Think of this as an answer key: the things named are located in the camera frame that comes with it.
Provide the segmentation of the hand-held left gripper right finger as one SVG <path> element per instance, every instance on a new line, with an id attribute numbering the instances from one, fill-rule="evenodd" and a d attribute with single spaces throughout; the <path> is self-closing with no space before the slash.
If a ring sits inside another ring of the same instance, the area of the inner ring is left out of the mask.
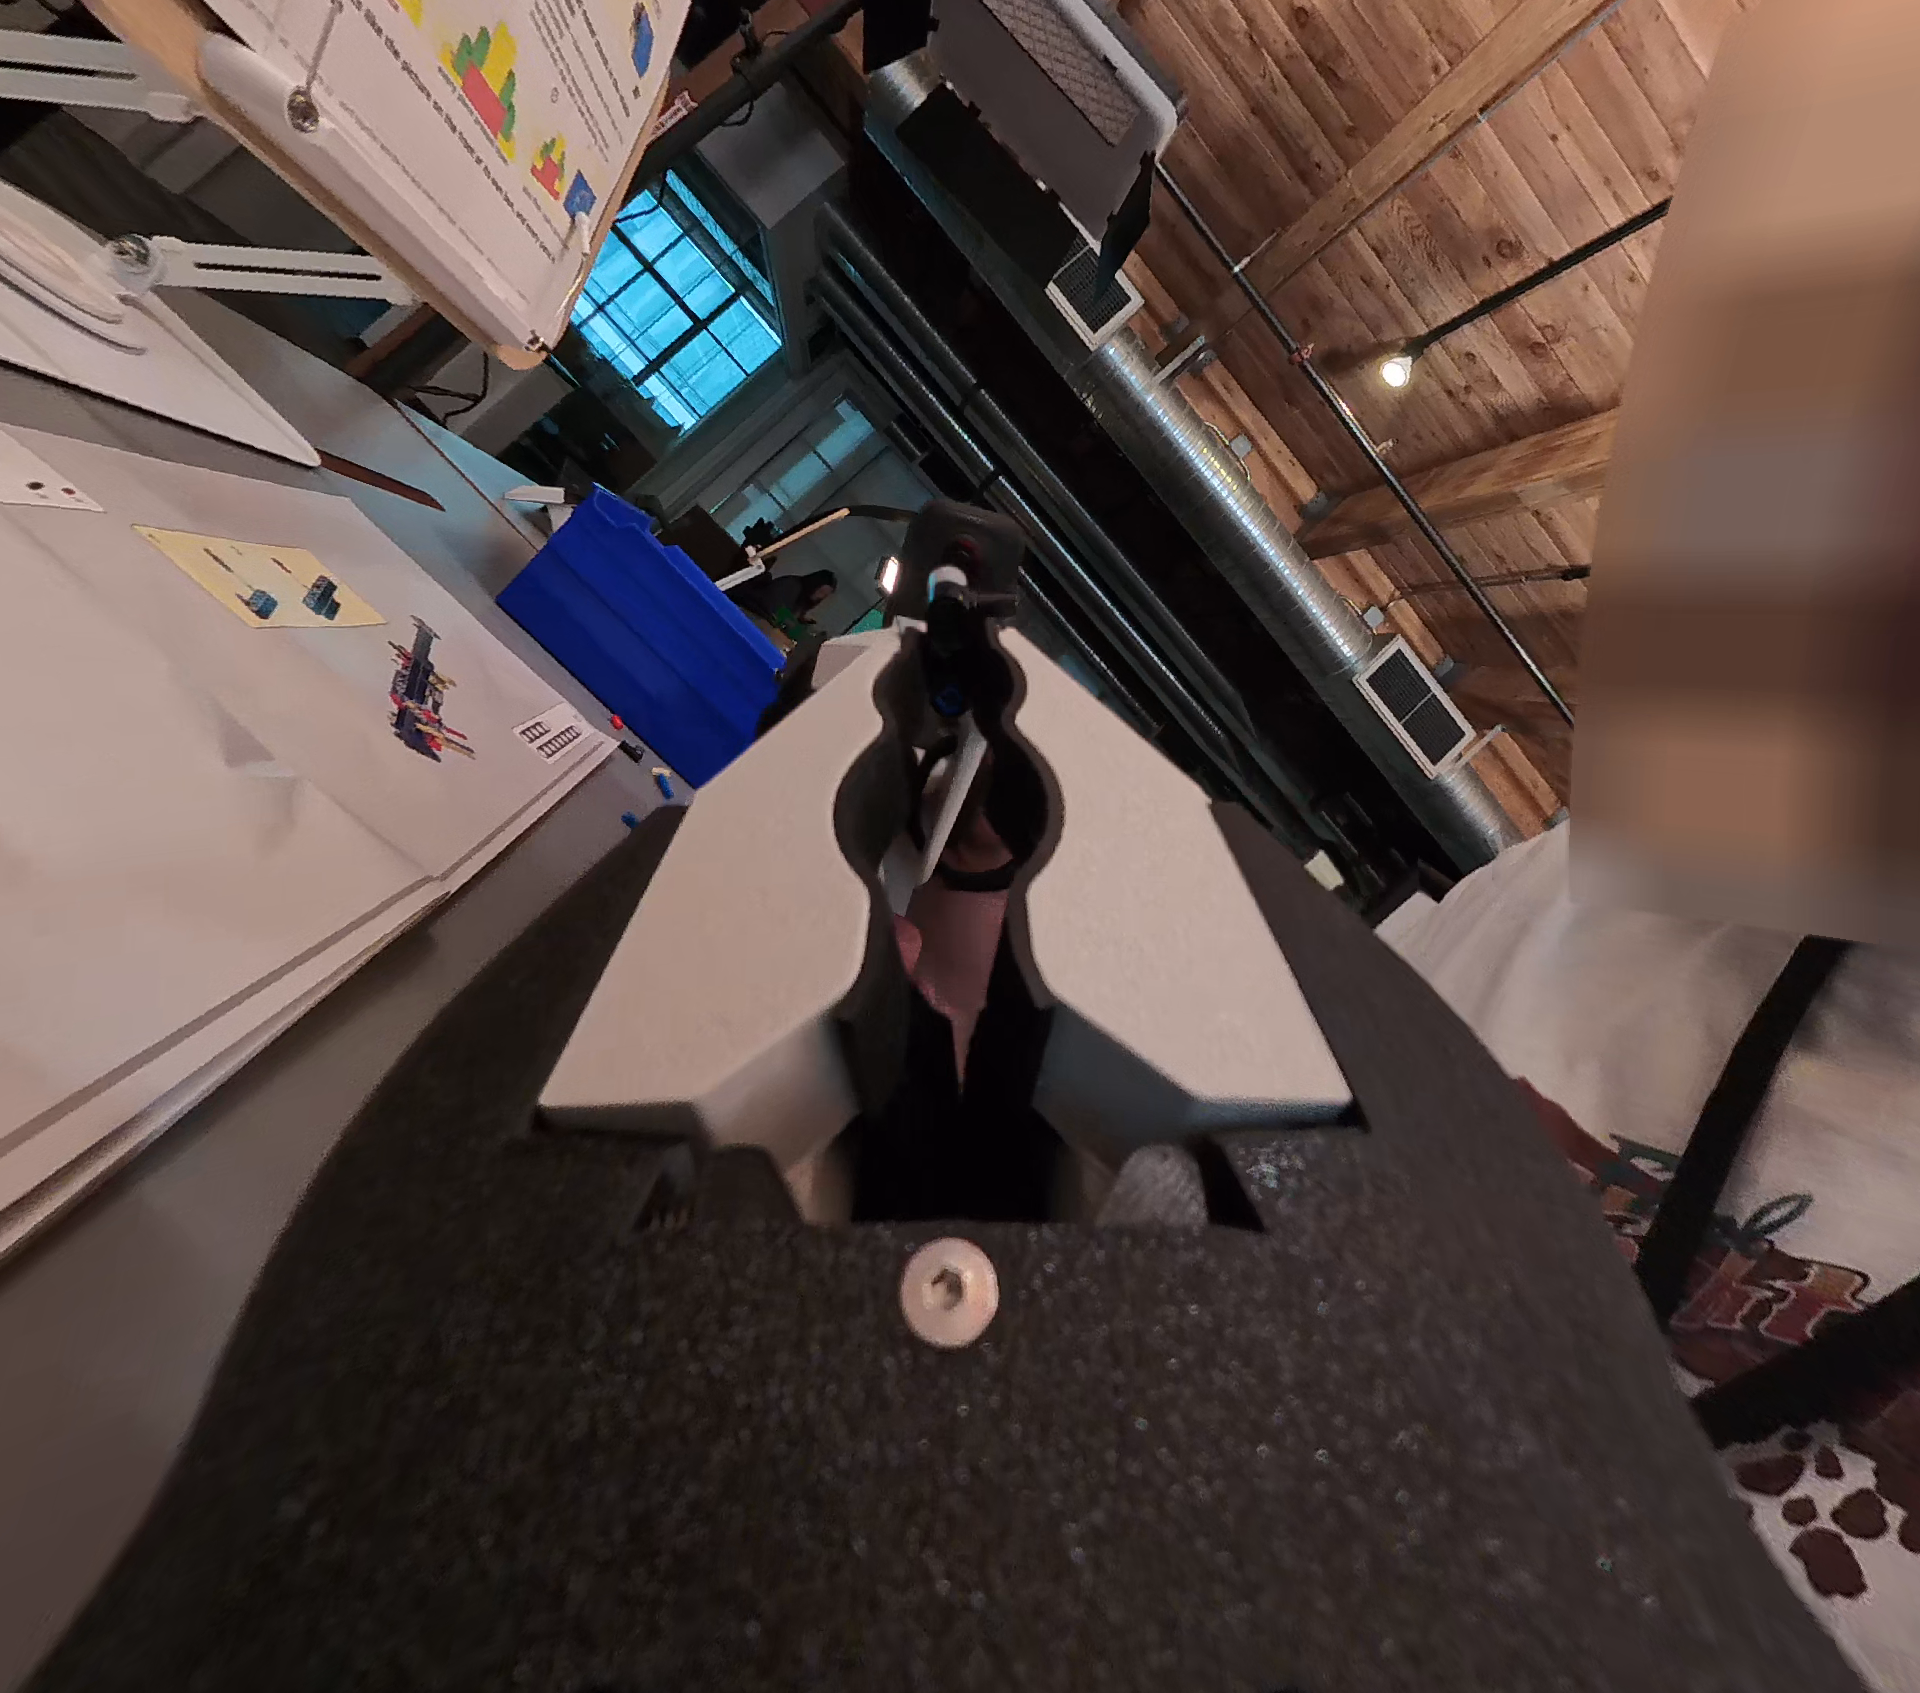
<path id="1" fill-rule="evenodd" d="M 1210 795 L 1021 627 L 998 636 L 990 823 L 1039 1014 L 1044 1215 L 1093 1219 L 1136 1153 L 1336 1126 L 1354 1088 Z"/>

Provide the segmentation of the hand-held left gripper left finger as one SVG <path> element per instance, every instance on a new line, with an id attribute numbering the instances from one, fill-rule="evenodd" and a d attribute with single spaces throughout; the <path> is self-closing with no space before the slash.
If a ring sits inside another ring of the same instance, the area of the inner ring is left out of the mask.
<path id="1" fill-rule="evenodd" d="M 672 821 L 540 1087 L 546 1124 L 762 1153 L 809 1222 L 853 1222 L 856 1129 L 901 1084 L 911 1011 L 908 642 L 833 639 L 806 699 Z"/>

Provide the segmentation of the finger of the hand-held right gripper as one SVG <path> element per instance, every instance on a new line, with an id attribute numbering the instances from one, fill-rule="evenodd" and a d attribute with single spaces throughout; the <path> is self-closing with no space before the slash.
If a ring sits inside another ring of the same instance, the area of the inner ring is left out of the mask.
<path id="1" fill-rule="evenodd" d="M 878 858 L 878 887 L 892 916 L 905 916 L 962 821 L 989 756 L 980 732 L 938 734 L 932 744 L 905 741 L 901 813 Z"/>

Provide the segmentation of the black lego connector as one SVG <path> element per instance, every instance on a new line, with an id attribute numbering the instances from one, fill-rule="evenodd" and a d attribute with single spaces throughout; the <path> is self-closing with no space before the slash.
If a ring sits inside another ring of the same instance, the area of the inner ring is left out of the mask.
<path id="1" fill-rule="evenodd" d="M 938 721 L 973 719 L 990 728 L 1004 719 L 1016 672 L 1001 648 L 1001 632 L 1016 607 L 1013 587 L 980 589 L 959 579 L 929 586 L 919 661 L 926 704 Z"/>

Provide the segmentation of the lego instruction booklet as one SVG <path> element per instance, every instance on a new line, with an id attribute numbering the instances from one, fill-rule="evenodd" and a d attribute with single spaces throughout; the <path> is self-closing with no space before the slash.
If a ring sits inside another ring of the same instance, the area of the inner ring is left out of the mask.
<path id="1" fill-rule="evenodd" d="M 5 1253 L 611 754 L 346 496 L 5 428 Z"/>

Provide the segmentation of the black white desk lamp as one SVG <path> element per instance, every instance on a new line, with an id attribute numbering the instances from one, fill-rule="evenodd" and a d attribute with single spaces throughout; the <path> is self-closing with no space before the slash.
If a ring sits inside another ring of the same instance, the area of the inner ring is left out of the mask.
<path id="1" fill-rule="evenodd" d="M 743 561 L 722 576 L 715 578 L 715 586 L 722 592 L 730 592 L 739 586 L 744 586 L 766 571 L 770 561 L 790 546 L 796 546 L 805 538 L 835 528 L 843 521 L 878 521 L 878 523 L 901 523 L 906 525 L 917 517 L 915 507 L 887 506 L 887 503 L 840 503 L 833 506 L 826 512 L 818 514 L 813 519 L 788 529 L 769 532 L 766 535 L 747 538 L 741 546 L 744 558 Z"/>

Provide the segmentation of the white air vent grille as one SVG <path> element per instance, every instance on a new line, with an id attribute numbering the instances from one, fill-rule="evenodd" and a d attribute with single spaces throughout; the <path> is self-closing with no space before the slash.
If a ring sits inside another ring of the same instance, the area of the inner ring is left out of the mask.
<path id="1" fill-rule="evenodd" d="M 1476 728 L 1404 636 L 1383 636 L 1354 683 L 1426 776 L 1461 767 L 1475 746 Z"/>
<path id="2" fill-rule="evenodd" d="M 1104 271 L 1093 240 L 1072 250 L 1046 281 L 1046 298 L 1088 349 L 1140 314 L 1145 295 L 1125 270 Z"/>

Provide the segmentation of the blue plastic bin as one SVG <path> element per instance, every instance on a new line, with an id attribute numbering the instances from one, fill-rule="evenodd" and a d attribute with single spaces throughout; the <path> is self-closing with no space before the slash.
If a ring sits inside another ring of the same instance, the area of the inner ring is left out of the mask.
<path id="1" fill-rule="evenodd" d="M 784 651 L 650 516 L 594 487 L 496 604 L 692 789 L 757 741 Z"/>

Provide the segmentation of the black ceiling conduit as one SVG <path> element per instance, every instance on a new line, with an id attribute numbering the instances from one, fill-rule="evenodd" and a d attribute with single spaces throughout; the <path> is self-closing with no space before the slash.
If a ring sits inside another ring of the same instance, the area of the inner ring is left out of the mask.
<path id="1" fill-rule="evenodd" d="M 1273 333 L 1282 347 L 1284 358 L 1303 375 L 1304 384 L 1308 384 L 1311 394 L 1333 411 L 1338 425 L 1353 439 L 1357 451 L 1369 461 L 1373 473 L 1388 492 L 1400 514 L 1410 519 L 1415 532 L 1428 544 L 1437 560 L 1452 578 L 1452 583 L 1475 604 L 1476 611 L 1486 620 L 1486 624 L 1494 626 L 1501 642 L 1514 654 L 1534 688 L 1545 696 L 1548 709 L 1556 714 L 1559 722 L 1573 728 L 1573 702 L 1563 695 L 1556 681 L 1548 675 L 1548 669 L 1521 639 L 1518 632 L 1512 627 L 1506 614 L 1494 602 L 1484 583 L 1470 571 L 1461 554 L 1455 551 L 1444 532 L 1428 514 L 1428 507 L 1423 506 L 1410 486 L 1386 461 L 1385 453 L 1366 432 L 1354 408 L 1333 384 L 1333 377 L 1323 369 L 1320 362 L 1311 356 L 1308 343 L 1295 335 L 1284 323 L 1284 318 L 1265 299 L 1254 281 L 1226 250 L 1226 244 L 1220 240 L 1216 229 L 1207 221 L 1196 201 L 1189 197 L 1176 175 L 1162 161 L 1155 161 L 1155 174 L 1159 186 L 1170 195 L 1176 210 L 1186 217 L 1207 251 L 1213 254 L 1213 260 L 1218 266 L 1222 266 L 1230 287 L 1238 294 L 1240 302 L 1246 304 L 1250 314 Z"/>

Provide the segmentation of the hanging grey panel light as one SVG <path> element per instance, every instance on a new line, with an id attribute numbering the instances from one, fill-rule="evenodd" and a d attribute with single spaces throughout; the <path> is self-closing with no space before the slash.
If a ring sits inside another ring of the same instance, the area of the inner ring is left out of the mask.
<path id="1" fill-rule="evenodd" d="M 863 68 L 917 61 L 906 151 L 1043 287 L 1114 287 L 1186 93 L 1109 0 L 864 0 Z"/>

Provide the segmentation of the black pole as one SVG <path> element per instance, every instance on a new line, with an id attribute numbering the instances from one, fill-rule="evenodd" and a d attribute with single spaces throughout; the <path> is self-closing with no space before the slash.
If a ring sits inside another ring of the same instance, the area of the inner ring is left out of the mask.
<path id="1" fill-rule="evenodd" d="M 685 131 L 702 109 L 715 123 L 729 123 L 757 95 L 803 68 L 818 47 L 837 51 L 863 5 L 864 0 L 826 0 L 809 10 L 800 0 L 769 0 L 747 14 L 730 40 L 711 47 L 695 65 L 672 72 L 646 145 Z"/>

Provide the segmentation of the brown wooden strip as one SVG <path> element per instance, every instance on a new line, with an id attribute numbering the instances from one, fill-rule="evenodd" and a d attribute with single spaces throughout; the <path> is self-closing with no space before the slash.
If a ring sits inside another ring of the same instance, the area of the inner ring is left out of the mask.
<path id="1" fill-rule="evenodd" d="M 352 457 L 346 457 L 331 450 L 323 450 L 318 453 L 318 461 L 324 469 L 332 471 L 342 479 L 350 479 L 363 486 L 383 490 L 390 496 L 402 497 L 411 503 L 425 506 L 435 512 L 444 512 L 444 503 L 433 492 L 416 484 L 411 484 L 408 479 L 401 479 L 396 476 L 384 473 L 368 463 L 356 461 Z"/>

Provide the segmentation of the silver ventilation duct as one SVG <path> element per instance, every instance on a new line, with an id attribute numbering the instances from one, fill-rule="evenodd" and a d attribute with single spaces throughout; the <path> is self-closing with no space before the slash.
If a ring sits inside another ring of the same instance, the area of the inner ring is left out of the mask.
<path id="1" fill-rule="evenodd" d="M 1181 387 L 1157 377 L 1142 339 L 1121 325 L 1086 343 L 973 213 L 965 191 L 903 137 L 903 125 L 926 113 L 952 113 L 965 140 L 982 133 L 925 51 L 870 76 L 867 129 L 876 149 L 1448 858 L 1472 871 L 1517 846 L 1525 838 L 1518 825 L 1475 765 L 1457 756 L 1428 769 L 1404 742 L 1402 721 L 1381 711 L 1366 681 L 1390 659 L 1390 637 L 1369 627 L 1317 568 L 1261 487 L 1245 477 L 1230 444 Z"/>

